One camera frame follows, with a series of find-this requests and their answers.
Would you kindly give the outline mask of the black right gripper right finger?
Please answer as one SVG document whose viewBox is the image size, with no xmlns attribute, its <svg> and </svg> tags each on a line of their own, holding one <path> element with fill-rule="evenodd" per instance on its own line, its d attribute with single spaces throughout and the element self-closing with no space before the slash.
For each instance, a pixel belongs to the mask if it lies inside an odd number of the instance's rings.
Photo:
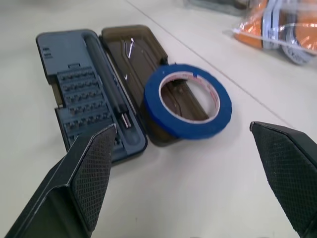
<svg viewBox="0 0 317 238">
<path fill-rule="evenodd" d="M 300 238 L 317 238 L 317 144 L 305 133 L 250 124 L 270 188 Z"/>
</svg>

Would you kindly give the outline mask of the dark blue tool tray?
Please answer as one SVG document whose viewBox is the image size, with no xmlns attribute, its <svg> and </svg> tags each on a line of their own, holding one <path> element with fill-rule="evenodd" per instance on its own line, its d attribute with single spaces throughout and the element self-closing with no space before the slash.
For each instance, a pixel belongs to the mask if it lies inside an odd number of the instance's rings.
<svg viewBox="0 0 317 238">
<path fill-rule="evenodd" d="M 104 85 L 87 51 L 85 35 L 91 35 L 114 76 L 129 110 L 131 127 L 116 117 Z M 36 38 L 42 66 L 52 87 L 65 147 L 95 125 L 116 124 L 112 161 L 122 162 L 141 154 L 148 142 L 164 147 L 179 141 L 156 124 L 144 103 L 144 87 L 168 55 L 149 27 L 129 25 L 92 30 L 46 32 Z"/>
</svg>

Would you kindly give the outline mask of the blue tape roll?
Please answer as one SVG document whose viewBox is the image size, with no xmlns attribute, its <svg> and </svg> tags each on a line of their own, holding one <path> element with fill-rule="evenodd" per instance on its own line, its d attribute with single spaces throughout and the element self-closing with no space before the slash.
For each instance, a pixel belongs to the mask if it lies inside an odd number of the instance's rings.
<svg viewBox="0 0 317 238">
<path fill-rule="evenodd" d="M 206 120 L 188 120 L 172 112 L 163 102 L 161 89 L 171 81 L 191 80 L 202 85 L 214 101 L 215 114 Z M 220 133 L 230 122 L 232 102 L 223 85 L 209 72 L 189 65 L 171 64 L 159 67 L 144 88 L 144 104 L 164 130 L 183 139 L 206 139 Z"/>
</svg>

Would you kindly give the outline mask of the plastic bag with orange insoles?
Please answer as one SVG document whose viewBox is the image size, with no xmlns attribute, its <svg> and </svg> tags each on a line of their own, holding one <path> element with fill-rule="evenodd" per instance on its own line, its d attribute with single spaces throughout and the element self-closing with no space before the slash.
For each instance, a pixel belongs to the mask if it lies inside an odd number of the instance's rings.
<svg viewBox="0 0 317 238">
<path fill-rule="evenodd" d="M 317 0 L 253 0 L 232 31 L 246 45 L 281 50 L 294 64 L 308 64 L 317 58 Z"/>
</svg>

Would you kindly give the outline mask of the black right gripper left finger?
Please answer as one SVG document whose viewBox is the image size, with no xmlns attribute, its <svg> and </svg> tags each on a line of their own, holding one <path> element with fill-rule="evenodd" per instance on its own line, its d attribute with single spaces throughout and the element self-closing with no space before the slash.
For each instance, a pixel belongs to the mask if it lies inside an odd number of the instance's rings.
<svg viewBox="0 0 317 238">
<path fill-rule="evenodd" d="M 91 238 L 105 198 L 116 125 L 80 134 L 4 238 Z"/>
</svg>

